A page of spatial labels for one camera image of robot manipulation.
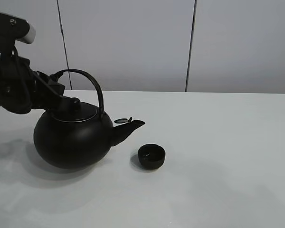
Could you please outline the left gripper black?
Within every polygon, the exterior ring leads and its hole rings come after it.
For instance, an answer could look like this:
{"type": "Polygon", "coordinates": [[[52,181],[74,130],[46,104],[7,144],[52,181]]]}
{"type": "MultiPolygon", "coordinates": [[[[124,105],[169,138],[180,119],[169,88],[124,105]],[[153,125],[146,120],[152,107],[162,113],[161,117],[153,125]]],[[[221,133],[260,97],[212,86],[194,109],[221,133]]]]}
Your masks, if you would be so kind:
{"type": "Polygon", "coordinates": [[[69,112],[80,109],[80,100],[64,96],[65,86],[58,82],[62,73],[55,73],[50,76],[27,68],[31,76],[28,83],[28,90],[32,109],[43,109],[53,112],[69,112]]]}

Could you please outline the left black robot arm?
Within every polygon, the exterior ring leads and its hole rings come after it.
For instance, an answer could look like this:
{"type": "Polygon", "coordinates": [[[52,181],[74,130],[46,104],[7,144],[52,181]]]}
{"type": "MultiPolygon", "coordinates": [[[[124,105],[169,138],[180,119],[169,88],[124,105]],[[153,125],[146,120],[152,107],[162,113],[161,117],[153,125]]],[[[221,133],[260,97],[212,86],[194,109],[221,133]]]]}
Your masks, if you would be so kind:
{"type": "Polygon", "coordinates": [[[0,12],[0,106],[15,114],[79,107],[79,99],[63,95],[65,86],[55,76],[33,71],[30,60],[19,56],[15,42],[31,44],[35,36],[26,20],[0,12]]]}

